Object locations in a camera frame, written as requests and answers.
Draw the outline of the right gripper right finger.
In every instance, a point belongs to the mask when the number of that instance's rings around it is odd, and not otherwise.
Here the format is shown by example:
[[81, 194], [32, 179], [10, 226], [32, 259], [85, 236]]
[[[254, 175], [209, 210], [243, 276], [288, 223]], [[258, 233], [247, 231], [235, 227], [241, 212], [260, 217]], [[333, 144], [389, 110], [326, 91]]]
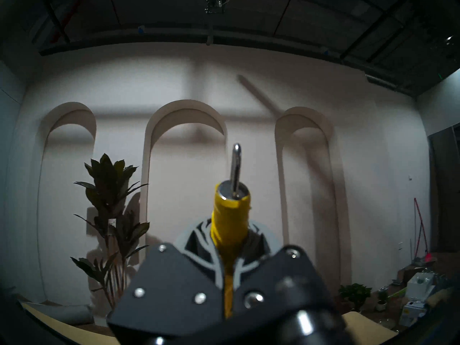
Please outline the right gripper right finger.
[[231, 344], [355, 344], [306, 251], [250, 221], [237, 257]]

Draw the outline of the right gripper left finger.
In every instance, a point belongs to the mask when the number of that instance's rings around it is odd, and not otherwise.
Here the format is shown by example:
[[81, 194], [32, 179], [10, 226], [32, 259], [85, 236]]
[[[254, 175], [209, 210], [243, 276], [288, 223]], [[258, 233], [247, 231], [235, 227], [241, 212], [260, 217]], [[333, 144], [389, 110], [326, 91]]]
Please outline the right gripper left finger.
[[172, 243], [149, 239], [144, 261], [107, 319], [120, 344], [188, 336], [225, 321], [223, 266], [210, 231], [206, 218]]

